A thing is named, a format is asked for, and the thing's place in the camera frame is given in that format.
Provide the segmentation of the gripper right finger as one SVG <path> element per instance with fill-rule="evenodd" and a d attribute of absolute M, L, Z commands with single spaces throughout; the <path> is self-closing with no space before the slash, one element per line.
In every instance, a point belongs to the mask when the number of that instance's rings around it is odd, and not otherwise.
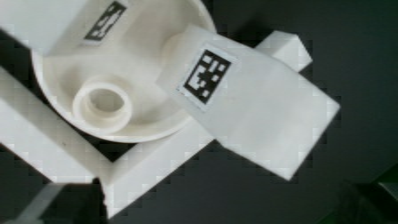
<path fill-rule="evenodd" d="M 342 182 L 335 224 L 398 224 L 398 182 Z"/>

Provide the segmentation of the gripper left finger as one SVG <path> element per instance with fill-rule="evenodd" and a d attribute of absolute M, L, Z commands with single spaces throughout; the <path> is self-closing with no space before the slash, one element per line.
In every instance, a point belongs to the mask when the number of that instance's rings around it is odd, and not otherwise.
<path fill-rule="evenodd" d="M 47 184 L 1 224 L 101 224 L 101 184 Z"/>

